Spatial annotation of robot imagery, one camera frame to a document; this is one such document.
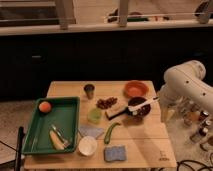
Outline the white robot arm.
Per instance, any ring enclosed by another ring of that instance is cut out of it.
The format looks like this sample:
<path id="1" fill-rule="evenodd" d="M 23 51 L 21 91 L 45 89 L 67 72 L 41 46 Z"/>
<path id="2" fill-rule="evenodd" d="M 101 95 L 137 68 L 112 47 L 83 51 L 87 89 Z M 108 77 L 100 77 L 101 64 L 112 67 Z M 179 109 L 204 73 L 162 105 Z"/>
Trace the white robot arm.
<path id="1" fill-rule="evenodd" d="M 205 66 L 197 60 L 173 66 L 164 72 L 165 84 L 158 92 L 161 121 L 170 117 L 169 108 L 185 97 L 213 114 L 213 87 L 203 82 Z"/>

